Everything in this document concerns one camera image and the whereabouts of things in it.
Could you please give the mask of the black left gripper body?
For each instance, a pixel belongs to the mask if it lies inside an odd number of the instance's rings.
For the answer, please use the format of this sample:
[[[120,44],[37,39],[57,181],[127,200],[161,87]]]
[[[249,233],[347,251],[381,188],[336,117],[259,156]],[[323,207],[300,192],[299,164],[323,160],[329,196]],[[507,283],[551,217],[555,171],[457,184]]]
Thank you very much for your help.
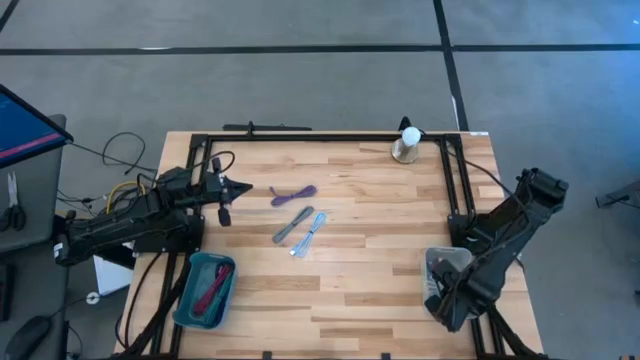
[[[204,188],[204,195],[206,203],[217,203],[218,219],[221,226],[231,225],[231,215],[227,209],[229,200],[228,188],[226,186],[225,177],[222,175],[222,165],[218,158],[208,160],[207,168],[205,169],[202,185]]]

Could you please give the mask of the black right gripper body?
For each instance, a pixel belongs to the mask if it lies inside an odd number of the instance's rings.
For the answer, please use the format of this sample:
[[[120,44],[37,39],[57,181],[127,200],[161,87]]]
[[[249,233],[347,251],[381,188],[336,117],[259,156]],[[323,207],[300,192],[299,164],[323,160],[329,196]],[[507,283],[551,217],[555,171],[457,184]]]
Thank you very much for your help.
[[[424,306],[432,315],[472,315],[469,296],[465,293],[464,282],[468,278],[473,258],[465,261],[453,257],[427,258],[425,262]],[[442,299],[432,297],[432,279],[443,282]]]

